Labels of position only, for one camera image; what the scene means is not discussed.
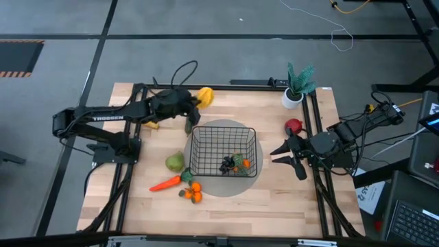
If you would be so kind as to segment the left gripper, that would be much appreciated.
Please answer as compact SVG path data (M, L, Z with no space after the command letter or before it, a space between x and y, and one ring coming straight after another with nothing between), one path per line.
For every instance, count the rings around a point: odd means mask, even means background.
M162 90L150 98L150 121L158 123L180 115L187 117L193 126L197 125L200 120L197 106L200 102L187 89Z

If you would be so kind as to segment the orange tangerine cluster with leaves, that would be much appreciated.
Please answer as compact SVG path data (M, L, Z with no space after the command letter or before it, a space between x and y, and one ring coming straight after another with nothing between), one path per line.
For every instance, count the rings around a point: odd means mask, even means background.
M235 166L233 168L233 171L240 176L247 176L248 170L250 169L250 161L248 159L235 159Z
M197 204L202 201L202 186L198 182L190 182L189 188L180 190L178 195L181 198L190 199L193 204Z

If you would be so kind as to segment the green pear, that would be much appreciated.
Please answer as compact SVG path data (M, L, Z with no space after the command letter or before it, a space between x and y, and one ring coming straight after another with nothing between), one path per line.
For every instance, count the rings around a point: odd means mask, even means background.
M172 172L181 172L185 168L185 158L181 151L167 157L165 166Z

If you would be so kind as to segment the black grape bunch with leaf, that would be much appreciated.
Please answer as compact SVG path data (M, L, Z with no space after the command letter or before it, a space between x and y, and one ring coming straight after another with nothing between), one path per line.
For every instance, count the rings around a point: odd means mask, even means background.
M230 171L235 174L242 174L244 172L244 158L242 153L234 153L230 156L225 156L219 167L222 174L228 174Z

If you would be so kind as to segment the orange carrot with green top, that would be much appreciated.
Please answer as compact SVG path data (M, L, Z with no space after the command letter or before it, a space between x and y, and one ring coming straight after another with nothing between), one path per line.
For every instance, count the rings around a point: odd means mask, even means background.
M174 176L169 180L161 182L153 187L150 187L149 190L155 192L164 189L169 189L179 185L182 182L188 183L192 179L193 179L193 175L191 174L190 169L186 168L180 175Z

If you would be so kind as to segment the green plant in white pot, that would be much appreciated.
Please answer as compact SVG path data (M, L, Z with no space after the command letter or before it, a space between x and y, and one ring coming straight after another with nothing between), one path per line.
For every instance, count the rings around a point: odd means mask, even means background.
M287 64L287 89L285 89L281 100L281 103L285 108L297 108L306 95L315 91L316 82L311 80L315 70L315 67L312 64L309 64L299 74L296 74L294 72L293 64L290 62Z

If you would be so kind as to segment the white paper sheet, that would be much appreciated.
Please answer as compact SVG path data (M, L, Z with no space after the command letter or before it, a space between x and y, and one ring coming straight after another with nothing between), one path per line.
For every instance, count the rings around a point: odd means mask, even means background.
M373 215L386 182L381 181L355 189L359 208Z

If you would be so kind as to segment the grey case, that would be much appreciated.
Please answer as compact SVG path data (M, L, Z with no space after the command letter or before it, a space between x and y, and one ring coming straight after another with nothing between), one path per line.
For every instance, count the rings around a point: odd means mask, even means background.
M418 121L439 112L439 94L425 91L418 115ZM424 130L414 137L410 153L409 171L411 174L439 187L439 174L434 168L426 168L425 164L434 165L439 159L439 136Z

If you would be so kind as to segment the black laptop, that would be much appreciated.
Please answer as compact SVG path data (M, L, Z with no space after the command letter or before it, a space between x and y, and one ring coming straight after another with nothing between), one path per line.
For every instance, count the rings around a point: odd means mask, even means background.
M439 247L439 188L394 172L380 239Z

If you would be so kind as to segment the tablet with lit screen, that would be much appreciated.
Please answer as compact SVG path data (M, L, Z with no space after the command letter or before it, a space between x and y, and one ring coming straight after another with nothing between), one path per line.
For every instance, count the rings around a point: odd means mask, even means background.
M422 118L419 124L439 137L439 112Z

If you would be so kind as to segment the red object with white part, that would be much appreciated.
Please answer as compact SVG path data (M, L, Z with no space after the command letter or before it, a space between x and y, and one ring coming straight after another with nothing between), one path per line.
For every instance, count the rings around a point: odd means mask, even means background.
M437 158L433 163L425 163L424 167L434 171L436 174L439 174L439 158Z

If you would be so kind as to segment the black hazard-striped floor mat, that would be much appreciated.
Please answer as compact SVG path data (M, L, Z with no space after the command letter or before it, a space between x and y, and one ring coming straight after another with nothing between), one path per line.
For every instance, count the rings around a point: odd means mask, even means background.
M0 39L0 78L30 77L44 44L44 40Z

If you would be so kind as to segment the black aluminium table frame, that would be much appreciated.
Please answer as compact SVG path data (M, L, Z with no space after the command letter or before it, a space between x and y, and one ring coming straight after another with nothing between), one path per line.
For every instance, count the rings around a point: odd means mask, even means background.
M202 123L230 119L254 128L262 166L250 188L234 189L230 197L203 193L200 203L181 198L178 187L153 192L151 187L173 176L165 159L187 147L185 121L178 117L161 122L158 130L143 128L139 162L134 166L124 233L143 235L214 235L244 237L321 237L342 229L328 217L320 221L313 178L297 179L294 170L271 161L270 152L285 138L284 123L291 118L313 120L312 111L288 110L282 94L270 88L251 91L232 85L215 85L213 104L202 111Z

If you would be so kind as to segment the black front rail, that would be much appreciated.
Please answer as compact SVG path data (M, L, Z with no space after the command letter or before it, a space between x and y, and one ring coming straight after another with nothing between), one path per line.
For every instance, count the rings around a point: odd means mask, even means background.
M116 231L109 232L79 232L64 235L47 235L39 237L21 237L0 239L0 247L87 247L99 244L107 244L112 236L124 236ZM328 236L324 238L311 237L216 237L216 236L193 236L193 235L145 235L147 241L154 242L200 242L214 246L230 247L233 244L257 243L257 244L288 244L299 246L298 239L318 239L337 242L337 247L431 247L406 244L398 246L394 242L385 242L369 239L367 237L340 237Z

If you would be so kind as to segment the black desk leg frame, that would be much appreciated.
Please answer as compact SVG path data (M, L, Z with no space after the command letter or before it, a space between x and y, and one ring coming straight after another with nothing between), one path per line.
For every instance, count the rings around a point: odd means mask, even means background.
M430 86L429 84L433 82L435 79L439 78L439 56L437 56L429 44L428 37L426 32L421 27L418 22L416 15L414 14L411 5L407 2L407 0L401 0L405 11L407 12L408 17L416 31L416 35L421 43L424 45L427 50L432 62L433 67L426 72L424 75L420 76L418 79L414 80L409 84L372 84L372 91L381 91L387 93L423 93L424 91L433 91L435 93L439 93L439 85Z

